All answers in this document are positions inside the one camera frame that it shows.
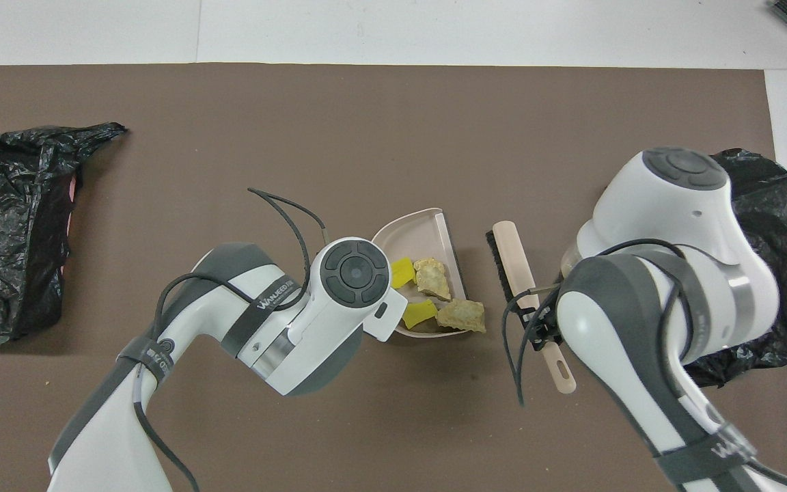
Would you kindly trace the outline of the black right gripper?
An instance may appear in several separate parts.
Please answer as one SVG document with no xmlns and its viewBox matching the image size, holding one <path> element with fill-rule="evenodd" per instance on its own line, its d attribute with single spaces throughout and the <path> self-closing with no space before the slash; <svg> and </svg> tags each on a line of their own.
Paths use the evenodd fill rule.
<svg viewBox="0 0 787 492">
<path fill-rule="evenodd" d="M 535 351 L 543 349 L 547 342 L 562 342 L 555 304 L 555 300 L 542 303 L 537 300 L 527 308 L 528 342 Z"/>
</svg>

